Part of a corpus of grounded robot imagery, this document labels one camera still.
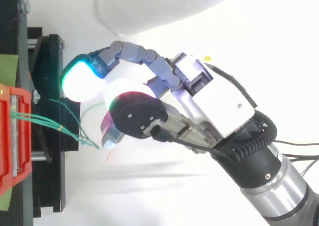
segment black cable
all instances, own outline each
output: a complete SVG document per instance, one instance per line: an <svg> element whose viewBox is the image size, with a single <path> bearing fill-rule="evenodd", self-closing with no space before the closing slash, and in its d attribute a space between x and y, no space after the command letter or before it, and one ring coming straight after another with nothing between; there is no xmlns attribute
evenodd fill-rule
<svg viewBox="0 0 319 226"><path fill-rule="evenodd" d="M302 159L313 159L313 158L319 158L319 155L292 155L292 154L283 154L286 157L291 158L302 158Z"/></svg>
<svg viewBox="0 0 319 226"><path fill-rule="evenodd" d="M313 162L311 162L301 173L301 176L304 177L305 174L309 171L309 169L318 162L318 160L314 160Z"/></svg>
<svg viewBox="0 0 319 226"><path fill-rule="evenodd" d="M297 162L297 161L308 161L308 160L319 160L319 157L317 158L297 158L297 159L291 159L291 162Z"/></svg>
<svg viewBox="0 0 319 226"><path fill-rule="evenodd" d="M276 143L282 143L282 144L287 144L287 145L295 145L295 146L310 146L310 145L319 145L319 143L292 143L292 142L287 142L287 141L282 141L282 140L274 140Z"/></svg>

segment small yellow mark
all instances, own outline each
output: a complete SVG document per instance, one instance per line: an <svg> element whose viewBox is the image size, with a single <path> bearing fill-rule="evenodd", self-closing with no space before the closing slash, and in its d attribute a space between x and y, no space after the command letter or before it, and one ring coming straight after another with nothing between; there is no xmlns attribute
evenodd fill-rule
<svg viewBox="0 0 319 226"><path fill-rule="evenodd" d="M212 57L211 56L205 56L204 57L204 61L205 62L210 62L210 61L212 61L213 59L212 59Z"/></svg>
<svg viewBox="0 0 319 226"><path fill-rule="evenodd" d="M110 153L110 154L108 155L108 158L106 158L105 162L107 162L107 161L110 159L111 154L112 154L112 153Z"/></svg>

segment green wire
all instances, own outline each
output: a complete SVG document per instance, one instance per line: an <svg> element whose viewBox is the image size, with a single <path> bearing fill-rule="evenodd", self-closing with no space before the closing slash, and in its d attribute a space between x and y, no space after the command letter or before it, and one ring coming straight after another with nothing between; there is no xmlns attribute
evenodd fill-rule
<svg viewBox="0 0 319 226"><path fill-rule="evenodd" d="M55 130L59 130L59 128L61 127L60 124L56 123L55 121L53 120L50 120L46 117L42 117L42 116L38 116L38 115L34 115L38 118L43 118L45 119L47 122L45 121L42 121L42 120L38 120L38 119L32 119L32 118L28 118L28 117L22 117L22 116L18 116L18 115L33 115L33 114L27 114L27 113L11 113L11 117L12 118L15 118L15 119L19 119L19 120L25 120L25 121L29 121L29 122L33 122L33 123L36 123L36 124L40 124L40 125L43 125L43 126L46 126L48 128L51 128L51 129L55 129ZM66 129L65 127L62 126L61 132L63 132L64 134L67 134L69 136L71 136L72 138L74 138L75 140L81 142L82 144L86 144L86 145L89 145L89 146L94 146L96 147L96 145L94 144L89 144L88 141L86 140L81 140L80 138L78 138L75 134L71 133L68 129Z"/></svg>
<svg viewBox="0 0 319 226"><path fill-rule="evenodd" d="M82 118L84 117L84 115L85 115L88 111L90 111L91 109L93 109L93 108L95 108L95 107L104 105L104 104L105 104L104 102L99 102L99 103L96 103L96 104L90 106L89 108L85 109L85 111L82 113L82 115L81 115L81 117L80 117L80 123L81 123L81 121L82 121Z"/></svg>
<svg viewBox="0 0 319 226"><path fill-rule="evenodd" d="M81 132L83 132L84 135L86 136L86 139L88 139L91 143L93 143L93 144L95 145L95 147L99 148L99 146L98 146L96 143L94 143L93 141L91 141L91 140L89 139L88 135L86 134L86 132L84 131L84 129L81 127L80 121L79 121L78 118L75 116L75 114L73 113L73 111L67 106L67 104L65 104L65 103L63 103L63 102L61 102L61 101L55 100L55 99L49 99L49 101L52 101L52 102L59 103L59 104L63 105L63 106L72 114L73 118L74 118L74 119L77 121L77 123L79 124L79 127L80 127L80 134L79 134L79 136L83 138L82 133L81 133Z"/></svg>

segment silver metal cylinder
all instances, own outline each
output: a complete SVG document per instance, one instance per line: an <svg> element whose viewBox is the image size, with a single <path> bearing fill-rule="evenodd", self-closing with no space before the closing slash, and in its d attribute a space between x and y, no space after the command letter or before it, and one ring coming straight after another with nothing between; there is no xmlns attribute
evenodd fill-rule
<svg viewBox="0 0 319 226"><path fill-rule="evenodd" d="M45 154L43 151L33 151L32 161L46 161Z"/></svg>
<svg viewBox="0 0 319 226"><path fill-rule="evenodd" d="M292 211L303 200L307 184L292 163L283 157L282 166L268 184L255 189L240 189L264 217L275 218Z"/></svg>
<svg viewBox="0 0 319 226"><path fill-rule="evenodd" d="M34 49L37 41L37 39L28 39L28 49Z"/></svg>

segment metal rod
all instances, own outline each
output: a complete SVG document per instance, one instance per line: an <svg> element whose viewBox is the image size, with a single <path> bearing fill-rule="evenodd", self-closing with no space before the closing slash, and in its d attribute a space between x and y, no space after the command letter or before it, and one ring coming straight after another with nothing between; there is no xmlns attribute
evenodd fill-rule
<svg viewBox="0 0 319 226"><path fill-rule="evenodd" d="M18 111L18 100L15 95L11 95L10 110L14 113ZM19 168L19 152L18 152L18 121L11 118L11 149L12 149L12 176L16 177Z"/></svg>
<svg viewBox="0 0 319 226"><path fill-rule="evenodd" d="M28 49L35 49L37 39L28 39Z"/></svg>
<svg viewBox="0 0 319 226"><path fill-rule="evenodd" d="M43 151L33 151L32 161L46 161L45 154Z"/></svg>

